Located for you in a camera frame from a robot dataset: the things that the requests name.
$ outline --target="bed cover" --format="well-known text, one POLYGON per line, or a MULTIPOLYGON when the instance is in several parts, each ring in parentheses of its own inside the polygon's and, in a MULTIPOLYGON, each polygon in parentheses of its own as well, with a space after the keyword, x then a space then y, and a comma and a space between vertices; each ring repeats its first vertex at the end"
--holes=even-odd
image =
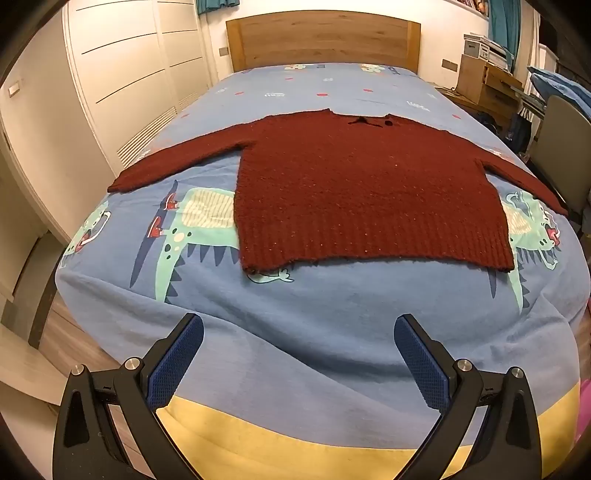
MULTIPOLYGON (((267 115, 324 108, 408 117, 522 166, 414 73, 368 64, 235 73, 141 156, 267 115)), ((438 416, 394 345, 394 320, 403 313, 456 358, 490 371, 524 368, 544 470, 561 462, 579 401, 573 329, 590 288, 564 217, 489 175, 508 218, 516 262, 510 274, 459 262, 376 260, 292 264, 249 277, 232 220, 239 158, 225 154, 106 196, 56 274, 74 318, 118 361, 142 356, 185 312, 201 315, 203 346, 158 415, 206 480, 393 478, 438 416)), ((449 472, 463 463, 480 410, 449 472)))

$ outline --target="knitted sweater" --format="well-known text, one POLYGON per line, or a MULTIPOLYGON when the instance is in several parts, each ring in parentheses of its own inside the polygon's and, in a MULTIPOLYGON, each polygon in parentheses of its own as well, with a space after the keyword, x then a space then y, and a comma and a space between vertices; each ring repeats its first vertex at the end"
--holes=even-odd
POLYGON ((530 173, 450 132, 329 110, 268 116, 160 150, 124 170, 109 192, 130 192, 236 149, 234 218, 249 272, 383 257, 510 271, 507 220, 485 170, 565 213, 530 173))

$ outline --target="yellow stripe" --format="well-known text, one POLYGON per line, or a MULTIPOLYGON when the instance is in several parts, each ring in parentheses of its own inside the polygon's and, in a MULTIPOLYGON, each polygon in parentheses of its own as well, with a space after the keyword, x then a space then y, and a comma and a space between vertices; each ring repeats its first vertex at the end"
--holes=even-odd
MULTIPOLYGON (((538 417, 543 476, 571 449, 578 411, 577 383, 538 417)), ((158 410, 158 417, 206 480, 391 480, 414 453, 305 442, 180 397, 158 410)), ((470 448, 457 451, 445 476, 462 467, 470 448)))

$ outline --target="chair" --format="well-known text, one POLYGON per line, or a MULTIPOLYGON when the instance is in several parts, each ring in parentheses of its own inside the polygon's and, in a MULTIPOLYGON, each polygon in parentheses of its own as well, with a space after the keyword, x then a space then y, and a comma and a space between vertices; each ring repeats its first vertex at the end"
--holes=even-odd
POLYGON ((558 194, 569 210, 569 220, 580 225, 591 189, 591 123, 561 97, 548 99, 527 166, 558 194))

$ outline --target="blue bedsheet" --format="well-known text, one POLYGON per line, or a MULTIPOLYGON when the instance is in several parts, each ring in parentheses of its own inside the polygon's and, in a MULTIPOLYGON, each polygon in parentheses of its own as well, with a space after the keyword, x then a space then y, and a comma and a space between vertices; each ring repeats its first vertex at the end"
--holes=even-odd
MULTIPOLYGON (((359 64, 236 73, 184 110, 144 154, 266 115, 324 108, 412 118, 523 166, 415 74, 359 64)), ((523 367, 538 414, 577 384, 572 329, 590 285, 564 217, 491 175, 514 247, 510 274, 379 260, 294 264, 248 277, 232 219, 239 158, 223 155, 106 196, 70 244, 56 274, 59 291, 114 358, 143 355, 186 311, 198 312, 205 339, 177 395, 296 439, 354 447, 416 448, 438 416, 392 340, 403 313, 478 368, 523 367)))

